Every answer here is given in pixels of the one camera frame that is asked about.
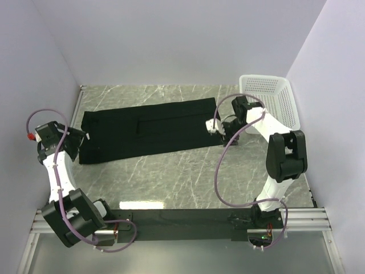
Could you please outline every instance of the black pants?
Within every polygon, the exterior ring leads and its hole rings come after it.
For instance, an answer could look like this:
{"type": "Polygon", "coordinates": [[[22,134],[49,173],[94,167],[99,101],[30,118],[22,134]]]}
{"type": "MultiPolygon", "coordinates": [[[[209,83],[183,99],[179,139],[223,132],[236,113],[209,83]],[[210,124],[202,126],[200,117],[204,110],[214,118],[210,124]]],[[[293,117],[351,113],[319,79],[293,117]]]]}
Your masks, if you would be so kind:
{"type": "Polygon", "coordinates": [[[213,117],[214,98],[86,111],[81,128],[89,134],[80,147],[80,164],[190,150],[221,144],[205,121],[213,117]]]}

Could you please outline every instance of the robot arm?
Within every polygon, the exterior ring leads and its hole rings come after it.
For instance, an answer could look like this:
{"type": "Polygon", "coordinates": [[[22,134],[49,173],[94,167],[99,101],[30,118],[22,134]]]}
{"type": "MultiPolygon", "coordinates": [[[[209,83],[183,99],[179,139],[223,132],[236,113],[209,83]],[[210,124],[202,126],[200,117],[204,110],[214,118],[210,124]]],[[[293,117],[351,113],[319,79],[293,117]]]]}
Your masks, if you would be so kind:
{"type": "MultiPolygon", "coordinates": [[[[68,228],[60,213],[59,186],[54,171],[55,151],[64,129],[64,125],[53,121],[37,127],[34,137],[38,142],[38,160],[47,168],[51,187],[49,204],[42,208],[42,215],[63,244],[66,247],[71,247],[80,239],[68,228]]],[[[71,209],[76,209],[78,212],[67,215],[68,221],[82,236],[87,237],[95,231],[105,228],[107,226],[105,221],[110,220],[112,213],[104,200],[99,199],[91,202],[80,188],[76,188],[71,163],[76,159],[84,137],[83,131],[68,128],[56,164],[62,182],[63,208],[66,212],[71,209]]]]}
{"type": "MultiPolygon", "coordinates": [[[[243,126],[261,117],[263,108],[259,103],[249,103],[245,96],[236,97],[232,101],[236,118],[232,122],[213,119],[206,122],[210,133],[219,132],[223,143],[227,142],[243,126]]],[[[288,187],[300,174],[307,170],[306,143],[304,133],[300,130],[292,131],[284,126],[271,114],[252,125],[268,142],[266,169],[269,176],[257,200],[277,198],[282,199],[288,187]]],[[[280,207],[280,202],[259,203],[261,211],[271,212],[280,207]]]]}

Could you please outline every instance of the marble floor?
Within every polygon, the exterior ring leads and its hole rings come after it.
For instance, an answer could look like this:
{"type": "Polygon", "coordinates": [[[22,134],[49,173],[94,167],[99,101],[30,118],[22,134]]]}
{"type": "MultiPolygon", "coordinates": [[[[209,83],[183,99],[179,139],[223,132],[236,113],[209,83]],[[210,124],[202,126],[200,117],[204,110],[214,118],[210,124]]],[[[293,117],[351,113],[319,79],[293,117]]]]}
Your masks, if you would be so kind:
{"type": "MultiPolygon", "coordinates": [[[[75,110],[73,127],[80,128],[85,111],[142,106],[239,93],[238,86],[86,86],[75,110]]],[[[221,117],[233,113],[228,99],[221,117]]],[[[221,208],[214,193],[214,170],[222,146],[142,156],[109,163],[73,164],[74,177],[91,200],[103,198],[111,208],[221,208]]],[[[221,195],[231,203],[251,202],[265,184],[267,143],[243,133],[221,165],[218,183],[221,195]]],[[[302,175],[287,190],[289,207],[313,207],[311,192],[302,175]]]]}

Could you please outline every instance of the white wall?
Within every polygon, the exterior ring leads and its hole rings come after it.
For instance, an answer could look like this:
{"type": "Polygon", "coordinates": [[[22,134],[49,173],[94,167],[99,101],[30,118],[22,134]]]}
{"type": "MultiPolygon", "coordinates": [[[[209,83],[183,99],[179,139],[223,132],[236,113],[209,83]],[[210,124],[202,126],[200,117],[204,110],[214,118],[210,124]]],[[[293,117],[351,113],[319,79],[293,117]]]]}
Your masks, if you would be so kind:
{"type": "MultiPolygon", "coordinates": [[[[0,272],[16,273],[47,172],[27,139],[30,112],[53,107],[71,117],[78,85],[30,0],[0,3],[0,272]]],[[[54,118],[35,117],[32,127],[54,118]]]]}
{"type": "Polygon", "coordinates": [[[325,0],[34,0],[82,84],[285,76],[325,0]]]}
{"type": "Polygon", "coordinates": [[[328,0],[288,73],[307,137],[308,178],[347,273],[364,273],[365,1],[328,0]]]}

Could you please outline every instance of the white plastic basket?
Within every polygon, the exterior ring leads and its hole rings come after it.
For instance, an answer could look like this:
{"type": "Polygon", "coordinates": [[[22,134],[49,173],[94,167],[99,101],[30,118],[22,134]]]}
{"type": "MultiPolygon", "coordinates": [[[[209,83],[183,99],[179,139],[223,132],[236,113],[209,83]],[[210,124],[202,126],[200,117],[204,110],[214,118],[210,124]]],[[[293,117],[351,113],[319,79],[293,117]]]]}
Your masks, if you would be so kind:
{"type": "MultiPolygon", "coordinates": [[[[268,75],[242,75],[240,77],[240,93],[254,95],[263,101],[267,111],[285,126],[292,130],[301,127],[297,106],[289,81],[284,77],[268,75]]],[[[247,133],[258,131],[249,127],[247,133]]]]}

